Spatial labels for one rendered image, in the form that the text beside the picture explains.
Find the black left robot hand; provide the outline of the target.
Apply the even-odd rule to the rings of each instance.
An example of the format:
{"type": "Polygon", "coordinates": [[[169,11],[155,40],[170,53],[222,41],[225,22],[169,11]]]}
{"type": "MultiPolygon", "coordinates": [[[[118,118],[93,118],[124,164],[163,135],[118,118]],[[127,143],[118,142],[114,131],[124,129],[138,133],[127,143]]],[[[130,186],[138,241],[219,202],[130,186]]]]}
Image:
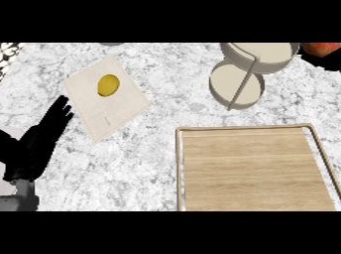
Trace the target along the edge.
{"type": "Polygon", "coordinates": [[[58,141],[74,118],[68,102],[70,99],[61,95],[42,122],[28,129],[21,139],[0,129],[0,162],[6,165],[6,182],[33,182],[42,176],[58,141]]]}

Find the beige cloth placemat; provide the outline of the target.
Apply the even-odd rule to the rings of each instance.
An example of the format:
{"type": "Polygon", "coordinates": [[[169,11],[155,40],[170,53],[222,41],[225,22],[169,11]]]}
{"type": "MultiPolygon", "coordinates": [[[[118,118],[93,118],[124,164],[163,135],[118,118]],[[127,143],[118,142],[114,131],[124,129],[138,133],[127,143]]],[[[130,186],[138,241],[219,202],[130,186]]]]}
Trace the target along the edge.
{"type": "Polygon", "coordinates": [[[65,80],[74,109],[92,141],[98,143],[151,106],[126,69],[114,56],[107,57],[65,80]],[[98,83],[108,74],[117,76],[120,87],[111,96],[98,94],[98,83]]]}

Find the beige tiered basket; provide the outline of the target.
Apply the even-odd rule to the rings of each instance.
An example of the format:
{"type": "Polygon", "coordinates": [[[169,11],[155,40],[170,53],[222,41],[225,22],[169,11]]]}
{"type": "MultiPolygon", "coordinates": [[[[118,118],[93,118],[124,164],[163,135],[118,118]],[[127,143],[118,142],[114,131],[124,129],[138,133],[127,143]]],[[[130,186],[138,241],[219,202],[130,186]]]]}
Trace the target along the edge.
{"type": "Polygon", "coordinates": [[[300,43],[222,43],[225,60],[210,75],[210,90],[217,101],[232,109],[256,105],[265,92],[266,74],[290,64],[300,43]]]}

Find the yellow lemon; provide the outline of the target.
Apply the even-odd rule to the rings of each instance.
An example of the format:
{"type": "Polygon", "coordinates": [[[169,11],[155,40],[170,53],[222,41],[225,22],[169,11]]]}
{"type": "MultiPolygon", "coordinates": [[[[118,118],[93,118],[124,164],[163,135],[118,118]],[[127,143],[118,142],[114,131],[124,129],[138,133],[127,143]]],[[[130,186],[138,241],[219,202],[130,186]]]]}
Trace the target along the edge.
{"type": "Polygon", "coordinates": [[[108,97],[115,94],[120,88],[120,80],[114,74],[105,75],[98,82],[98,94],[108,97]]]}

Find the light wooden tray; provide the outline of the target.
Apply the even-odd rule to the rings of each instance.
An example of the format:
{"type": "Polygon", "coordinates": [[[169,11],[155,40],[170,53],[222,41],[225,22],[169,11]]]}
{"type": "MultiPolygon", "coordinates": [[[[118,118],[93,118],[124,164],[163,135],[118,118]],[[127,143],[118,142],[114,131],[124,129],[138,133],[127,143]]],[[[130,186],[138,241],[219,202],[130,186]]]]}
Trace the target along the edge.
{"type": "Polygon", "coordinates": [[[179,210],[331,210],[312,124],[180,127],[179,210]]]}

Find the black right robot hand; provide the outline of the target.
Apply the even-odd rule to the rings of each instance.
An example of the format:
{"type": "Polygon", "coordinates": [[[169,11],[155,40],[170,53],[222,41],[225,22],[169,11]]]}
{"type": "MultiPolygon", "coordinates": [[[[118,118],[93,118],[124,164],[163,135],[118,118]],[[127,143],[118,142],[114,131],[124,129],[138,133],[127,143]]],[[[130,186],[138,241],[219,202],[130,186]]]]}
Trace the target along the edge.
{"type": "Polygon", "coordinates": [[[331,53],[327,57],[321,58],[312,56],[302,48],[302,58],[315,66],[322,66],[327,70],[341,70],[341,49],[331,53]]]}

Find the reddish orange sweet potato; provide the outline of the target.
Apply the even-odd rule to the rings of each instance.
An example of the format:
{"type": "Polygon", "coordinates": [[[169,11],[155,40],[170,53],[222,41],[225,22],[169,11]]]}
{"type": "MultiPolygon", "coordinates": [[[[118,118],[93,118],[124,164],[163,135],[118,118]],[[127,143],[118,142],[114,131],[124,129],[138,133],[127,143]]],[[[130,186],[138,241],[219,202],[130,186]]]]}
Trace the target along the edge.
{"type": "Polygon", "coordinates": [[[303,50],[316,57],[327,57],[341,49],[341,43],[303,43],[303,50]]]}

